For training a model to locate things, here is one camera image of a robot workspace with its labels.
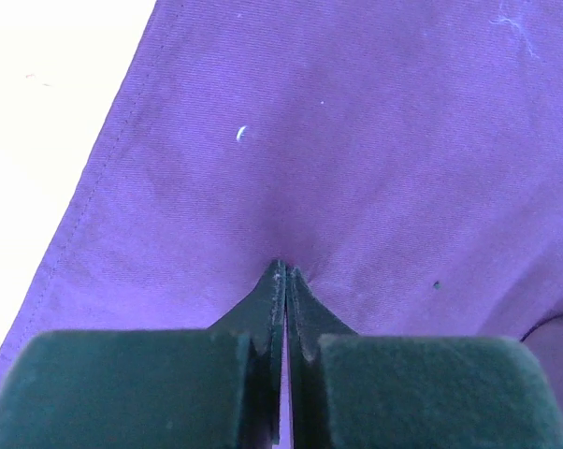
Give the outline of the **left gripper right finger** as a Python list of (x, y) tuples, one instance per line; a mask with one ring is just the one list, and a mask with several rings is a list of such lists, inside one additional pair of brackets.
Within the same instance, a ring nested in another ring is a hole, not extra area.
[(563, 448), (538, 360), (504, 338), (364, 336), (286, 275), (296, 448)]

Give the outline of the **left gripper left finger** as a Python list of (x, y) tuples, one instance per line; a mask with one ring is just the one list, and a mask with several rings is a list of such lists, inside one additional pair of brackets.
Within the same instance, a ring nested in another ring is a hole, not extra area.
[(0, 449), (275, 445), (285, 293), (275, 261), (205, 329), (35, 337), (0, 391)]

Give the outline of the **purple surgical wrap cloth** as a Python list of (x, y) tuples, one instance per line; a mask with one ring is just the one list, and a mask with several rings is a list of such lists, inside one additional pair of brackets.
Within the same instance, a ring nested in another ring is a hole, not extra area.
[(208, 326), (522, 340), (563, 412), (563, 1), (159, 1), (0, 347)]

